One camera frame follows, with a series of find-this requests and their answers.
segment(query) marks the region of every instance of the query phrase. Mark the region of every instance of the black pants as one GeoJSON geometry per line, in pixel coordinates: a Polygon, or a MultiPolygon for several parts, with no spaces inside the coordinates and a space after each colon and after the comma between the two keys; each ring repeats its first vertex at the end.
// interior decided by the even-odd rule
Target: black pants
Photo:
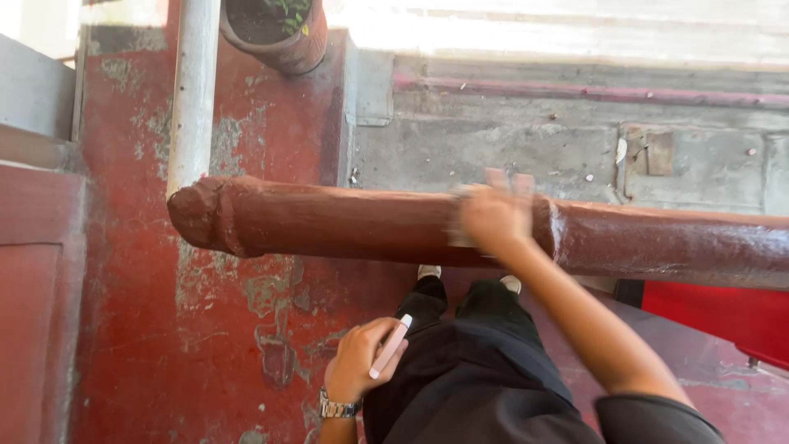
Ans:
{"type": "MultiPolygon", "coordinates": [[[[411,293],[403,298],[394,316],[400,319],[404,314],[410,314],[413,318],[410,330],[414,331],[438,321],[445,311],[447,293],[441,279],[426,276],[418,280],[411,293]]],[[[518,294],[507,290],[496,279],[475,280],[454,316],[494,325],[543,348],[537,326],[531,314],[518,302],[518,294]]]]}

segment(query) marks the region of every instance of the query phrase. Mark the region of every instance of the red door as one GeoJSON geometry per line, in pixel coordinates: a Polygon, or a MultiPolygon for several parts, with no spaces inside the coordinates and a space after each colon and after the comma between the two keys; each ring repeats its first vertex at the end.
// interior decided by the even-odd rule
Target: red door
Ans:
{"type": "Polygon", "coordinates": [[[0,166],[0,442],[65,430],[84,267],[78,175],[0,166]]]}

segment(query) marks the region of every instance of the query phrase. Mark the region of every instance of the black shirt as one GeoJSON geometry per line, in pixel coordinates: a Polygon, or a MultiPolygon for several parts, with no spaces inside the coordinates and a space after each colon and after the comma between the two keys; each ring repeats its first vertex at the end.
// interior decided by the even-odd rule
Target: black shirt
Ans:
{"type": "MultiPolygon", "coordinates": [[[[603,442],[542,348],[464,320],[425,326],[408,340],[391,381],[365,397],[368,444],[603,442]]],[[[699,412],[664,397],[607,396],[595,408],[608,444],[723,442],[699,412]]]]}

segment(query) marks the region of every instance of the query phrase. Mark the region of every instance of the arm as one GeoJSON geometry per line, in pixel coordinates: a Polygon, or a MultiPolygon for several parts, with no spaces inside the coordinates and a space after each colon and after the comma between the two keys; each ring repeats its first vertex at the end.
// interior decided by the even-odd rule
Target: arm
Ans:
{"type": "Polygon", "coordinates": [[[531,216],[520,210],[530,208],[530,186],[516,199],[504,190],[501,171],[489,174],[493,187],[476,185],[463,207],[464,228],[477,245],[529,286],[608,393],[655,394],[693,407],[663,360],[531,238],[531,216]]]}
{"type": "MultiPolygon", "coordinates": [[[[392,379],[408,347],[408,340],[402,340],[377,379],[370,378],[369,371],[372,361],[381,352],[381,340],[399,324],[395,318],[378,318],[353,327],[342,337],[334,369],[326,382],[329,401],[343,404],[358,402],[369,390],[392,379]]],[[[323,418],[319,444],[357,444],[356,418],[323,418]]]]}

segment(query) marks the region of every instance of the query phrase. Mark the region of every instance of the hand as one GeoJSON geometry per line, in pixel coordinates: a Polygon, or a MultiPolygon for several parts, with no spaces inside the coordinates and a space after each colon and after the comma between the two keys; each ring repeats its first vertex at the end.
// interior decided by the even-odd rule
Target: hand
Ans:
{"type": "Polygon", "coordinates": [[[504,171],[488,168],[488,185],[474,185],[462,203],[462,223],[477,246],[497,258],[506,255],[532,234],[530,175],[516,176],[516,195],[507,187],[504,171]]]}
{"type": "Polygon", "coordinates": [[[326,384],[329,401],[349,404],[359,401],[365,393],[392,379],[408,341],[402,340],[378,379],[370,378],[372,361],[381,352],[381,340],[397,328],[395,318],[378,318],[364,325],[353,327],[337,347],[334,368],[326,384]]]}

